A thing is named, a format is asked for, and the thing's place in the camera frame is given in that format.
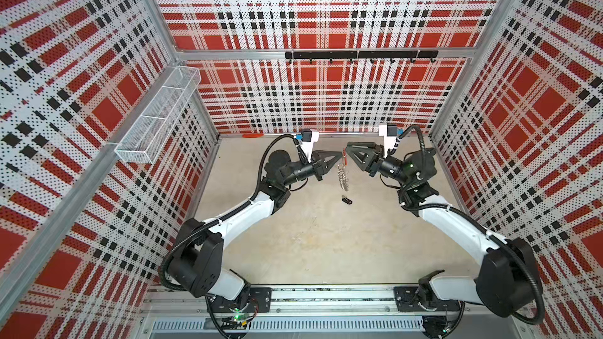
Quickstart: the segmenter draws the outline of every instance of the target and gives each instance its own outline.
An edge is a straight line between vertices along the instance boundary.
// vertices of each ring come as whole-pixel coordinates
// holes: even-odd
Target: mounting plate
[[[267,313],[270,311],[270,298],[272,297],[271,288],[250,288],[249,297],[258,301],[258,313]],[[221,296],[216,296],[216,299],[211,303],[212,311],[214,313],[234,313],[230,310],[230,306],[234,305],[234,302],[227,300]],[[256,310],[256,306],[253,302],[247,304],[243,309],[243,313],[253,313]]]
[[[417,289],[418,287],[394,287],[394,299],[398,311],[425,311],[418,305]],[[459,311],[460,309],[457,301],[454,300],[438,300],[436,305],[438,307],[436,311]]]

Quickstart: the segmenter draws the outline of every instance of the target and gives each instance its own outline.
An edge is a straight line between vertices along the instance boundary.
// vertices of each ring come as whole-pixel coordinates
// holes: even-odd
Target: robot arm
[[[421,150],[399,160],[393,156],[402,137],[417,130]],[[485,305],[501,317],[513,314],[526,323],[538,324],[544,318],[542,284],[534,253],[521,238],[508,239],[475,222],[454,208],[427,180],[435,175],[435,150],[425,148],[420,129],[411,126],[400,133],[395,125],[381,125],[385,147],[375,143],[348,143],[346,154],[360,169],[374,177],[377,172],[400,184],[400,207],[433,224],[467,251],[480,265],[477,277],[450,276],[435,271],[419,280],[422,306],[435,299],[460,300]],[[536,299],[537,316],[527,319],[516,311]]]
[[[293,162],[287,151],[276,150],[270,154],[266,165],[263,165],[269,148],[284,137],[293,138],[300,160]],[[178,231],[174,248],[166,255],[160,267],[162,285],[172,290],[189,291],[196,298],[211,294],[234,301],[239,308],[245,306],[248,302],[249,283],[233,271],[222,268],[224,247],[253,224],[283,207],[291,195],[287,186],[311,176],[322,180],[322,175],[334,167],[342,153],[312,151],[317,140],[318,132],[311,130],[275,139],[262,157],[266,176],[259,178],[252,197],[204,222],[194,218],[184,222]],[[178,284],[168,281],[166,273]]]

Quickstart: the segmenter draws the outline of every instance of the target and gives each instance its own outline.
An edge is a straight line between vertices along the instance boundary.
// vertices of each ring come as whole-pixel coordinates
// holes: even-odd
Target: perforated wall panel
[[[157,0],[177,48],[470,47],[498,0]]]
[[[0,0],[0,269],[166,64],[140,0]]]
[[[518,0],[435,134],[480,223],[530,242],[550,338],[603,328],[603,0]]]
[[[175,240],[210,142],[188,104],[155,164],[118,162],[0,338],[127,338]]]
[[[199,91],[221,133],[431,128],[464,59],[197,61]]]

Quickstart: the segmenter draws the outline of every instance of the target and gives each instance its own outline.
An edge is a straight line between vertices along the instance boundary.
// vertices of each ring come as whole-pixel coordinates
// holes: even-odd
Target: white bracket
[[[387,151],[392,149],[394,147],[394,144],[396,144],[397,134],[393,137],[387,136],[387,124],[380,124],[379,136],[383,137],[383,146],[385,147],[385,154],[387,154]]]
[[[295,136],[298,140],[300,140],[300,147],[301,150],[303,151],[303,153],[306,154],[306,158],[308,161],[310,161],[310,157],[312,155],[312,148],[314,147],[314,143],[318,141],[318,131],[316,130],[311,130],[312,131],[312,138],[310,139],[310,141],[302,141],[301,137],[299,136],[298,133],[292,133],[291,135]]]

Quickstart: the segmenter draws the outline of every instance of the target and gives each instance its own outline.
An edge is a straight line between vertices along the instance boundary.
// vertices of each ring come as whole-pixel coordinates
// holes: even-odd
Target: vent grille
[[[203,332],[206,319],[159,319],[153,332]],[[423,317],[258,317],[249,327],[251,332],[392,332],[424,331]]]

